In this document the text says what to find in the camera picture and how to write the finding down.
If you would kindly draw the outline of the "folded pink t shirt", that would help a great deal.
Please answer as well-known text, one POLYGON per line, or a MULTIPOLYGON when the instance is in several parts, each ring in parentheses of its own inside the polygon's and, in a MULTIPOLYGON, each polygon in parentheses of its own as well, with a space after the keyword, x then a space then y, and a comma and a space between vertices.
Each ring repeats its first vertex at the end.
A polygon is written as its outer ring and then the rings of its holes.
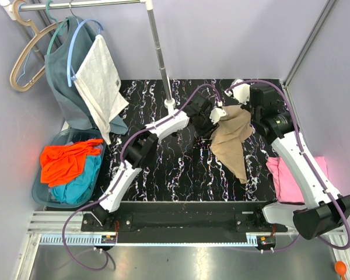
POLYGON ((303 195, 292 173, 281 157, 269 157, 266 166, 272 175, 279 202, 304 203, 303 195))

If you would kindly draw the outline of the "green hanger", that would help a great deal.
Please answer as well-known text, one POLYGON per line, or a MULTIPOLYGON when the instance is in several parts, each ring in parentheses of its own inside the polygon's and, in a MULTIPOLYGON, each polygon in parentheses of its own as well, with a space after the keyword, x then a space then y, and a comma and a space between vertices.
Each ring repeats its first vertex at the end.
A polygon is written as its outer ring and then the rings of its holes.
POLYGON ((68 18, 66 17, 62 22, 60 22, 59 20, 57 20, 55 17, 53 17, 50 13, 50 4, 53 3, 52 0, 48 0, 45 3, 45 11, 47 16, 54 21, 54 23, 56 24, 56 30, 53 32, 53 35, 51 37, 50 43, 48 45, 47 48, 47 55, 49 55, 51 53, 51 49, 53 47, 54 41, 58 36, 62 36, 65 33, 65 29, 66 29, 66 23, 68 22, 68 18))

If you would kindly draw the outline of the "metal clothes rack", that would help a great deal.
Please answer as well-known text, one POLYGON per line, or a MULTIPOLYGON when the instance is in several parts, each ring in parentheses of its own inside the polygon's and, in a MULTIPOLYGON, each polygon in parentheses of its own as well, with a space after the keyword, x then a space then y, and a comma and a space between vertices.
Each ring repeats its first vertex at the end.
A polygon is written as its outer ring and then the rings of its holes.
POLYGON ((41 11, 45 10, 47 7, 49 9, 72 9, 72 8, 87 8, 94 6, 108 6, 108 5, 125 5, 125 4, 144 4, 146 11, 148 13, 148 19, 150 23, 150 28, 152 31, 152 36, 155 44, 157 60, 159 64, 159 71, 162 77, 164 93, 165 93, 165 101, 164 105, 169 112, 174 110, 175 101, 172 98, 171 90, 170 90, 170 82, 169 77, 166 72, 165 62, 163 59, 163 53, 160 46, 158 29, 155 22, 155 15, 153 11, 153 2, 150 0, 147 1, 76 1, 76 2, 64 2, 64 3, 52 3, 48 6, 45 4, 28 4, 26 1, 0 1, 0 6, 5 10, 8 16, 20 23, 22 26, 28 26, 33 31, 34 35, 25 46, 21 54, 19 55, 17 61, 15 62, 12 71, 9 75, 9 82, 13 89, 18 92, 25 92, 29 90, 45 73, 45 67, 42 67, 30 80, 23 86, 18 85, 16 78, 20 71, 20 67, 25 63, 26 55, 30 53, 30 51, 36 46, 37 42, 42 39, 49 32, 53 31, 57 28, 55 23, 46 26, 43 30, 39 30, 36 24, 32 20, 24 20, 20 16, 20 12, 27 11, 41 11))

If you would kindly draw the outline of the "teal blue t shirt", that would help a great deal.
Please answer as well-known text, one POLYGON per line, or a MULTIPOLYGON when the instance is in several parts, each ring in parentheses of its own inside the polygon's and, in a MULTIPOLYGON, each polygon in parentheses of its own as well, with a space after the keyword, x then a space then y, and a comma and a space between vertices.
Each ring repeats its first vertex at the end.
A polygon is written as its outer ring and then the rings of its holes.
POLYGON ((66 184, 51 188, 51 195, 61 204, 84 203, 94 190, 101 163, 101 156, 87 156, 82 174, 66 184))

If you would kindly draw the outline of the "white hanging t shirt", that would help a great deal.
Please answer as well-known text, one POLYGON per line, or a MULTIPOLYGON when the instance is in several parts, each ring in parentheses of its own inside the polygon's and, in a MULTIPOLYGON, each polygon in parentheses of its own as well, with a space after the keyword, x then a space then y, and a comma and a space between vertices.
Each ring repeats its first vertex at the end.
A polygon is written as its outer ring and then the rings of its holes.
POLYGON ((74 85, 104 141, 110 145, 110 122, 129 105, 129 102, 120 93, 121 80, 103 36, 95 37, 75 74, 74 85))

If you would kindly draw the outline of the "beige t shirt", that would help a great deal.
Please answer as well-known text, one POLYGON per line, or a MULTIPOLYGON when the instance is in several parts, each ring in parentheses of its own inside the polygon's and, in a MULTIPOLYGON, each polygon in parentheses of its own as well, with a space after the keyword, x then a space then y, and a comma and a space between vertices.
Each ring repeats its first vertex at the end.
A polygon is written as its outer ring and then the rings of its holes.
POLYGON ((242 184, 247 183, 242 143, 253 133, 251 114, 241 106, 225 106, 227 116, 211 136, 211 151, 242 184))

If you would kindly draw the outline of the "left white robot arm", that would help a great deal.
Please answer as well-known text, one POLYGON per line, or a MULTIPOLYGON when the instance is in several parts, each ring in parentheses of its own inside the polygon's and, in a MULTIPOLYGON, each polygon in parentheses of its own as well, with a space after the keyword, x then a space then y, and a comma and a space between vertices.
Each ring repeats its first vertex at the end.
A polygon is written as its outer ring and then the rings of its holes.
POLYGON ((138 128, 128 138, 120 154, 120 165, 114 178, 92 209, 94 224, 102 231, 114 225, 115 212, 134 178, 145 169, 156 156, 158 143, 185 127, 192 125, 201 136, 209 136, 225 115, 220 94, 216 94, 216 105, 198 94, 193 94, 180 108, 169 108, 169 114, 153 123, 138 128))

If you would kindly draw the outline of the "beige wooden hanger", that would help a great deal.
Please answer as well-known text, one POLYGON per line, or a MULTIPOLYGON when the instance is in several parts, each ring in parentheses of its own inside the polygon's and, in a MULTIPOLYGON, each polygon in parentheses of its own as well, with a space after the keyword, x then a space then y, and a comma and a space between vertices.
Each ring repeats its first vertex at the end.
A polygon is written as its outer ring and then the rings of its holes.
POLYGON ((38 30, 36 24, 31 19, 25 20, 20 16, 20 4, 27 4, 27 2, 20 0, 14 1, 12 4, 13 15, 21 25, 30 27, 34 35, 28 42, 28 44, 25 46, 22 53, 19 55, 17 61, 15 62, 12 72, 10 73, 9 80, 10 84, 15 90, 17 90, 18 92, 25 92, 29 90, 35 84, 35 82, 37 82, 41 78, 41 76, 45 73, 46 70, 45 66, 43 66, 32 78, 30 78, 30 80, 25 85, 20 86, 18 85, 16 79, 21 69, 21 66, 24 66, 25 60, 30 54, 30 51, 33 49, 33 47, 50 31, 55 30, 57 28, 57 24, 53 23, 45 27, 43 30, 38 30))

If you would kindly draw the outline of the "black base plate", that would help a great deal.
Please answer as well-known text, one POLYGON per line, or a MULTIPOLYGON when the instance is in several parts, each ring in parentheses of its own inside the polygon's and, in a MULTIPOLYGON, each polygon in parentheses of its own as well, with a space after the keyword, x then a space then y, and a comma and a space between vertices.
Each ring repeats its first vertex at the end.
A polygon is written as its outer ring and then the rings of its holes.
POLYGON ((128 202, 83 215, 83 232, 117 231, 119 245, 254 246, 255 235, 286 233, 264 221, 266 202, 128 202))

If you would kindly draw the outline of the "grey-green hanging t shirt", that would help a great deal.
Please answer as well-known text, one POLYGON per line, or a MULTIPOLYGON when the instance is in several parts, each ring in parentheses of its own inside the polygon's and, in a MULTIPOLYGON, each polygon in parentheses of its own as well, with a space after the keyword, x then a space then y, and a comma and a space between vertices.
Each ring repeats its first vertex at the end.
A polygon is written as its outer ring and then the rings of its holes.
MULTIPOLYGON (((76 87, 68 86, 67 58, 72 36, 78 25, 83 21, 76 16, 68 16, 66 23, 66 39, 64 43, 49 55, 45 55, 45 74, 47 82, 63 113, 65 121, 72 127, 80 130, 97 128, 89 109, 80 97, 76 87)), ((75 40, 72 53, 71 66, 78 70, 91 48, 96 33, 88 25, 84 24, 75 40)))

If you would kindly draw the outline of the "aluminium frame rail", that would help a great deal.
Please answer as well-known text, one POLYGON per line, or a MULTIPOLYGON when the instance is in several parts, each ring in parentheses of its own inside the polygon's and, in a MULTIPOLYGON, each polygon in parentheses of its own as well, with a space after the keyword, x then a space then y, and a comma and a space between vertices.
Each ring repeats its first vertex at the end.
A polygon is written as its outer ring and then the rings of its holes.
POLYGON ((323 9, 321 10, 317 20, 315 21, 307 39, 305 40, 298 56, 296 57, 291 69, 289 70, 286 78, 283 80, 284 87, 288 88, 293 81, 295 75, 300 69, 303 61, 305 60, 307 54, 312 48, 315 40, 318 38, 323 26, 325 25, 327 19, 331 15, 333 9, 335 8, 337 0, 327 0, 323 9))

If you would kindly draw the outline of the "orange ball tool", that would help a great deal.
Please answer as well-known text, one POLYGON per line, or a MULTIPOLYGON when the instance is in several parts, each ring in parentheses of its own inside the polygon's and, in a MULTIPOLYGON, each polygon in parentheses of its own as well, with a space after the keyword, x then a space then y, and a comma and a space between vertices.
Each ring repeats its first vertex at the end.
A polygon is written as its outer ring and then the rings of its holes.
POLYGON ((341 280, 346 280, 347 266, 342 261, 337 261, 334 264, 335 272, 341 277, 341 280))

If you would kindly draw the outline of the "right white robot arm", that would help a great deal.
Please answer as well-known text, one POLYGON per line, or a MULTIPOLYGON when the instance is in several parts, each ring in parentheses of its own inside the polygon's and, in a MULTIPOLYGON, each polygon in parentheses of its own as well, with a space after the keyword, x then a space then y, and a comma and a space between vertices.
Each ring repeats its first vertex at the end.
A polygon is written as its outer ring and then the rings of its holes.
POLYGON ((303 202, 270 202, 253 216, 256 229, 273 224, 294 228, 304 239, 319 238, 343 226, 348 241, 334 249, 350 248, 350 195, 333 186, 309 151, 295 113, 283 91, 266 80, 241 80, 229 88, 233 97, 251 113, 256 131, 285 162, 303 197, 303 202))

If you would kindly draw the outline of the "orange t shirt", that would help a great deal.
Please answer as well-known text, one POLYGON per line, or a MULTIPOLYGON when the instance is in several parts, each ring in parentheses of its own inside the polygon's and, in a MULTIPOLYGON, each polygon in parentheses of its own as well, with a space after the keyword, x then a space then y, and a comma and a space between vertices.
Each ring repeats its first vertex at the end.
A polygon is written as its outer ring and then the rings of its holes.
POLYGON ((46 146, 40 155, 40 182, 49 187, 69 183, 84 171, 88 156, 99 156, 102 139, 90 139, 72 145, 46 146))

